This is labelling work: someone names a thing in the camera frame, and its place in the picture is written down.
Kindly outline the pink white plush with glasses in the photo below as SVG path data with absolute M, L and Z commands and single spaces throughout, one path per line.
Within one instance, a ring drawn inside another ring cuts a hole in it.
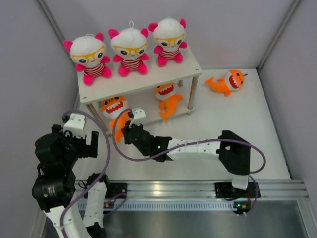
M 157 55 L 157 64 L 164 67 L 170 60 L 182 63 L 184 60 L 181 49 L 188 47 L 186 37 L 186 19 L 166 18 L 160 22 L 152 22 L 148 30 L 152 32 L 156 43 L 153 52 Z

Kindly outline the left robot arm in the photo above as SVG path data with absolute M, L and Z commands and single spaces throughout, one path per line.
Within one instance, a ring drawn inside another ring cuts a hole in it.
M 97 157 L 98 136 L 98 132 L 92 131 L 91 143 L 87 144 L 86 136 L 76 137 L 73 131 L 64 131 L 55 124 L 51 133 L 35 143 L 39 164 L 32 196 L 61 238 L 106 237 L 104 199 L 112 192 L 108 176 L 93 173 L 87 178 L 89 191 L 84 216 L 80 215 L 74 198 L 76 176 L 72 169 L 79 158 Z

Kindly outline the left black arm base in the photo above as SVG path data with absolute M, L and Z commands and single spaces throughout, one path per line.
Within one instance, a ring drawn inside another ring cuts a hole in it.
M 106 197 L 113 198 L 120 194 L 117 198 L 123 199 L 125 196 L 122 193 L 126 193 L 128 184 L 124 182 L 112 182 L 107 190 Z

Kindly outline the orange shark plush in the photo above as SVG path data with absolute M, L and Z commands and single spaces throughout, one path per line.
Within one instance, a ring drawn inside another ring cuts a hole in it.
M 101 102 L 101 111 L 103 115 L 111 119 L 110 121 L 110 129 L 113 130 L 113 126 L 116 118 L 119 114 L 128 108 L 128 102 L 125 96 L 116 96 L 113 98 L 105 99 Z M 121 117 L 118 119 L 116 124 L 114 135 L 115 141 L 117 143 L 120 142 L 121 138 L 123 138 L 122 129 L 125 127 L 126 122 L 129 120 L 128 111 L 124 112 Z
M 215 79 L 211 77 L 204 82 L 212 91 L 222 93 L 225 97 L 230 96 L 232 92 L 237 92 L 242 89 L 245 77 L 248 73 L 243 73 L 237 69 L 231 69 L 223 78 Z
M 167 83 L 154 88 L 154 97 L 160 101 L 160 116 L 164 122 L 172 117 L 183 100 L 183 96 L 176 93 L 175 83 Z

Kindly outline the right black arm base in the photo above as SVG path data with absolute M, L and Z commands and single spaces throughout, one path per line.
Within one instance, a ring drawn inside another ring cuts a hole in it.
M 217 182 L 214 184 L 216 198 L 223 198 L 228 201 L 240 199 L 240 198 L 260 198 L 261 193 L 258 188 L 258 184 L 249 182 L 247 189 L 237 189 L 232 186 L 230 182 Z

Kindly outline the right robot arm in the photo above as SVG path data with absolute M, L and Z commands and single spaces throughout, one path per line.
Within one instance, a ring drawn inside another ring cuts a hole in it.
M 219 161 L 231 174 L 231 191 L 242 197 L 249 191 L 251 148 L 249 142 L 230 130 L 218 138 L 202 140 L 153 136 L 143 125 L 126 125 L 122 129 L 125 144 L 134 145 L 143 156 L 157 162 L 182 159 Z

